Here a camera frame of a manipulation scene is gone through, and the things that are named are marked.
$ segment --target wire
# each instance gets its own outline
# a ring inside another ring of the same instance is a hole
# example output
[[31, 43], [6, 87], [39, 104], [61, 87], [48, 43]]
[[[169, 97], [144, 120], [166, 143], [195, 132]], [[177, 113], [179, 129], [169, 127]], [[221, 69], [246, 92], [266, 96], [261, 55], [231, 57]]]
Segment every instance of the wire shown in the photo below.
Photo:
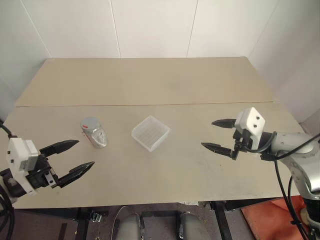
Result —
[[[292, 208], [294, 217], [295, 217], [296, 219], [299, 219], [299, 217], [298, 217], [298, 215], [297, 215], [297, 212], [296, 212], [296, 210], [295, 210], [295, 208], [294, 208], [294, 205], [292, 204], [292, 200], [291, 200], [292, 180], [293, 180], [293, 177], [291, 176], [291, 177], [290, 177], [290, 180], [289, 180], [289, 185], [288, 185], [288, 196], [287, 196], [287, 198], [288, 198], [288, 202], [289, 202], [289, 204], [290, 204], [290, 207]], [[302, 228], [304, 234], [305, 234], [306, 236], [308, 236], [308, 233], [307, 233], [306, 229], [304, 228], [304, 226], [302, 225], [301, 221], [299, 221], [298, 224], [301, 225], [301, 228]]]
[[275, 173], [276, 173], [276, 177], [278, 179], [278, 182], [279, 182], [279, 186], [280, 186], [280, 189], [281, 189], [281, 192], [282, 192], [282, 195], [283, 195], [283, 198], [284, 198], [284, 201], [285, 201], [285, 204], [289, 210], [289, 213], [291, 215], [291, 217], [293, 218], [293, 221], [294, 221], [294, 224], [296, 225], [296, 227], [298, 228], [303, 240], [309, 240], [308, 236], [305, 234], [305, 231], [301, 228], [301, 222], [298, 219], [296, 219], [296, 216], [295, 214], [293, 213], [293, 208], [291, 207], [291, 205], [289, 204], [289, 201], [288, 201], [288, 198], [286, 196], [286, 192], [285, 192], [285, 189], [284, 189], [284, 186], [282, 184], [282, 181], [281, 181], [281, 177], [280, 177], [280, 173], [279, 173], [279, 166], [278, 166], [278, 160], [275, 160], [274, 161], [274, 167], [275, 167]]
[[290, 156], [291, 154], [294, 154], [295, 152], [297, 152], [298, 150], [302, 149], [304, 146], [308, 145], [309, 143], [311, 143], [313, 140], [317, 139], [320, 137], [320, 133], [315, 135], [314, 137], [310, 138], [308, 141], [302, 143], [300, 146], [297, 146], [295, 149], [281, 155], [281, 156], [278, 156], [276, 157], [277, 160], [280, 160], [280, 159], [284, 159], [288, 156]]
[[9, 130], [9, 128], [7, 128], [7, 127], [4, 125], [4, 122], [3, 122], [2, 120], [0, 120], [0, 128], [2, 128], [2, 129], [8, 134], [8, 138], [11, 138], [11, 137], [12, 137], [11, 131]]
[[252, 149], [248, 148], [247, 146], [244, 146], [244, 149], [247, 150], [250, 153], [255, 153], [255, 154], [261, 153], [261, 152], [267, 150], [270, 147], [272, 141], [275, 139], [276, 136], [277, 136], [277, 132], [274, 131], [271, 134], [271, 136], [268, 139], [268, 141], [265, 143], [265, 145], [263, 145], [262, 147], [260, 147], [260, 148], [258, 148], [256, 150], [252, 150]]
[[5, 228], [5, 226], [7, 225], [7, 222], [8, 222], [8, 218], [9, 218], [9, 213], [8, 213], [8, 208], [7, 208], [7, 205], [6, 205], [6, 202], [3, 200], [2, 197], [0, 197], [0, 205], [3, 209], [3, 212], [5, 213], [4, 214], [4, 219], [0, 225], [0, 232]]
[[3, 228], [7, 225], [7, 222], [9, 221], [9, 228], [6, 235], [6, 240], [10, 240], [14, 231], [15, 226], [15, 212], [14, 208], [12, 206], [12, 203], [10, 201], [10, 198], [4, 188], [0, 184], [0, 204], [4, 211], [6, 211], [4, 222], [1, 224], [1, 227], [3, 225]]
[[111, 231], [111, 240], [113, 240], [113, 235], [114, 235], [114, 228], [115, 228], [115, 223], [116, 223], [116, 219], [119, 215], [119, 213], [121, 212], [122, 209], [126, 208], [127, 206], [122, 206], [119, 211], [116, 213], [114, 220], [113, 220], [113, 225], [112, 225], [112, 231]]

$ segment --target wall seam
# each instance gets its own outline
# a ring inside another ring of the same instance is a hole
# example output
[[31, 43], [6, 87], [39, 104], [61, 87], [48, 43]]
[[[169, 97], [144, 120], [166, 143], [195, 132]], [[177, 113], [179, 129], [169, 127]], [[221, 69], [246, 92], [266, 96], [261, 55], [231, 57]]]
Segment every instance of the wall seam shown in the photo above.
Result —
[[120, 45], [119, 45], [118, 32], [117, 32], [117, 27], [116, 27], [116, 20], [115, 20], [115, 15], [114, 15], [114, 7], [112, 5], [112, 0], [109, 0], [109, 2], [110, 2], [113, 26], [114, 26], [114, 31], [115, 31], [116, 44], [117, 44], [117, 47], [118, 47], [118, 50], [119, 50], [119, 56], [120, 56], [120, 58], [122, 58], [121, 57], [121, 51], [120, 51]]
[[278, 8], [280, 2], [281, 2], [281, 0], [278, 0], [278, 2], [276, 3], [276, 5], [274, 6], [274, 8], [273, 8], [273, 10], [272, 10], [272, 12], [271, 12], [271, 14], [270, 14], [269, 19], [266, 21], [266, 23], [265, 23], [265, 25], [264, 25], [264, 27], [263, 27], [263, 29], [262, 29], [262, 31], [261, 31], [258, 39], [256, 40], [256, 42], [255, 42], [255, 44], [254, 44], [254, 46], [253, 46], [250, 54], [248, 55], [248, 59], [249, 59], [249, 58], [251, 57], [251, 55], [254, 53], [254, 51], [255, 51], [258, 43], [260, 42], [263, 34], [265, 33], [265, 30], [267, 29], [267, 26], [269, 25], [269, 22], [271, 21], [271, 18], [273, 17], [273, 15], [274, 15], [276, 9]]
[[20, 0], [20, 2], [21, 2], [21, 4], [22, 4], [22, 7], [24, 8], [24, 11], [25, 11], [26, 15], [27, 15], [27, 16], [28, 16], [28, 18], [30, 19], [30, 22], [31, 22], [32, 26], [34, 27], [34, 29], [35, 29], [35, 31], [36, 31], [36, 33], [37, 33], [37, 35], [38, 35], [38, 37], [39, 37], [40, 41], [42, 42], [42, 44], [43, 44], [43, 46], [44, 46], [45, 50], [47, 51], [47, 53], [48, 53], [49, 57], [50, 57], [50, 58], [52, 58], [52, 55], [51, 55], [51, 53], [50, 53], [49, 49], [47, 48], [47, 46], [46, 46], [46, 44], [45, 44], [45, 42], [44, 42], [43, 38], [41, 37], [41, 35], [40, 35], [40, 33], [39, 33], [39, 31], [38, 31], [38, 29], [37, 29], [37, 27], [36, 27], [36, 25], [35, 25], [34, 21], [32, 20], [32, 18], [31, 18], [31, 16], [30, 16], [30, 14], [29, 14], [29, 12], [28, 12], [28, 10], [27, 10], [27, 8], [26, 8], [26, 6], [25, 6], [25, 4], [24, 4], [23, 0]]
[[187, 49], [187, 51], [186, 51], [186, 56], [185, 56], [186, 58], [188, 57], [188, 54], [189, 54], [191, 37], [192, 37], [192, 33], [193, 33], [193, 31], [194, 31], [195, 19], [196, 19], [196, 14], [197, 14], [197, 9], [198, 9], [198, 3], [199, 3], [199, 0], [196, 0], [195, 10], [194, 10], [194, 16], [193, 16], [193, 21], [192, 21], [192, 26], [191, 26], [191, 32], [190, 32], [190, 38], [189, 38], [189, 43], [188, 43], [188, 49]]

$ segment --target beige tabletop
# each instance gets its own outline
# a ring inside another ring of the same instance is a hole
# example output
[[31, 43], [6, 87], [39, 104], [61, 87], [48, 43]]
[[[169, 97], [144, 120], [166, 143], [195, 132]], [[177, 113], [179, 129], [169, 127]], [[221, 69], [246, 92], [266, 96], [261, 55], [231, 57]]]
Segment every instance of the beige tabletop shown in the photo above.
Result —
[[246, 57], [52, 58], [17, 106], [111, 106], [271, 102]]
[[[25, 195], [14, 206], [66, 208], [279, 197], [272, 162], [242, 152], [235, 161], [201, 145], [212, 142], [231, 148], [233, 131], [211, 122], [234, 118], [248, 107], [255, 107], [265, 117], [267, 132], [302, 131], [293, 117], [273, 102], [18, 107], [6, 124], [18, 136], [32, 139], [37, 148], [68, 139], [80, 141], [70, 150], [50, 157], [58, 176], [82, 163], [95, 164], [65, 188], [40, 188], [37, 195]], [[131, 137], [133, 127], [149, 115], [171, 128], [154, 152], [148, 152]], [[87, 116], [101, 121], [109, 139], [106, 148], [93, 148], [82, 134], [80, 121]], [[6, 152], [7, 144], [1, 132], [0, 153]], [[0, 161], [0, 169], [5, 168], [6, 162]], [[282, 163], [279, 168], [286, 185], [290, 173]]]
[[[236, 161], [201, 142], [233, 147], [233, 130], [211, 122], [236, 118], [255, 107], [267, 132], [302, 132], [245, 57], [151, 59], [48, 59], [17, 102], [6, 125], [38, 149], [68, 139], [70, 150], [50, 157], [58, 176], [95, 161], [65, 188], [40, 188], [16, 208], [66, 208], [181, 201], [254, 199], [281, 196], [274, 165], [256, 154]], [[148, 116], [171, 128], [148, 152], [131, 137]], [[109, 144], [95, 149], [80, 121], [97, 117]], [[0, 153], [8, 139], [0, 132]], [[0, 161], [0, 169], [7, 168]], [[280, 173], [288, 183], [289, 170]]]

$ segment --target clear plastic container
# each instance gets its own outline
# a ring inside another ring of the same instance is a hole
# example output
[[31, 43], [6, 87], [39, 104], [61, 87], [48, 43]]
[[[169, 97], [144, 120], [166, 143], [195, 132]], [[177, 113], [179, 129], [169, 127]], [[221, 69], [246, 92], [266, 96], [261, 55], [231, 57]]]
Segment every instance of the clear plastic container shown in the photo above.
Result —
[[155, 150], [168, 136], [170, 128], [153, 116], [148, 116], [133, 130], [132, 137], [149, 152]]
[[101, 149], [107, 146], [107, 134], [96, 117], [90, 116], [83, 119], [81, 129], [95, 148]]

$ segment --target jar lid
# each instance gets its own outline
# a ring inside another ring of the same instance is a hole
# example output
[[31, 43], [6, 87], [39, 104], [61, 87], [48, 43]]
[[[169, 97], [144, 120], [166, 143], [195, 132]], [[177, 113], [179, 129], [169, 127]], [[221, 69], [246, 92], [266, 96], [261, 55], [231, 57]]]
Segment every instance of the jar lid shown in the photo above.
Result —
[[99, 128], [100, 124], [96, 117], [88, 116], [81, 121], [81, 128], [83, 131], [93, 131]]

